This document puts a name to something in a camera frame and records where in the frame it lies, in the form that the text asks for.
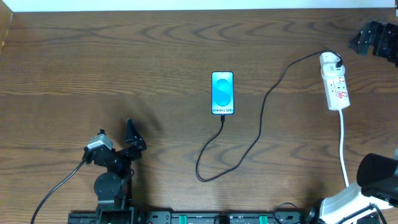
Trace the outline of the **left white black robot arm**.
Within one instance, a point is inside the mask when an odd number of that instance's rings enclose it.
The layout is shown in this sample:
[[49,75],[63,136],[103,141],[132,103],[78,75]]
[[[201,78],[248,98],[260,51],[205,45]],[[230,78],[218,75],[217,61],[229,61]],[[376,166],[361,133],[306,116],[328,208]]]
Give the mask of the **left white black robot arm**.
[[87,164],[106,168],[106,172],[97,177],[94,183],[98,198],[97,223],[139,223],[143,220],[131,206],[134,175],[131,164],[142,157],[147,144],[130,118],[126,121],[124,141],[129,146],[115,150],[112,140],[101,129],[84,148],[83,160]]

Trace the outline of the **blue Samsung Galaxy smartphone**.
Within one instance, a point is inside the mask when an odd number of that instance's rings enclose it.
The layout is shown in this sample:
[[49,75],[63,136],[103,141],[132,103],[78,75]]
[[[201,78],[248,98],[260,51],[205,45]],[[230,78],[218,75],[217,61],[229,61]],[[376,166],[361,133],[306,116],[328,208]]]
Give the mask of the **blue Samsung Galaxy smartphone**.
[[234,114],[234,74],[230,71],[211,74],[211,112],[213,115]]

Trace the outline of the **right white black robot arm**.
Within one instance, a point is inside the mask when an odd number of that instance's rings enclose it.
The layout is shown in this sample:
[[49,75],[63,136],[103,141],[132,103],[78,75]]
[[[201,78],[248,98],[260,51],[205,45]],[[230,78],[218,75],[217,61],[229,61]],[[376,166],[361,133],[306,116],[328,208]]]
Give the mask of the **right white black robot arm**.
[[[397,63],[397,26],[368,22],[350,40],[349,47],[359,55],[372,48],[373,55]],[[320,73],[329,110],[342,113],[350,102],[341,57],[331,50],[320,52]],[[339,147],[339,157],[345,189],[319,200],[303,223],[385,223],[381,211],[397,206],[397,157],[367,154],[353,183],[348,181],[343,146]]]

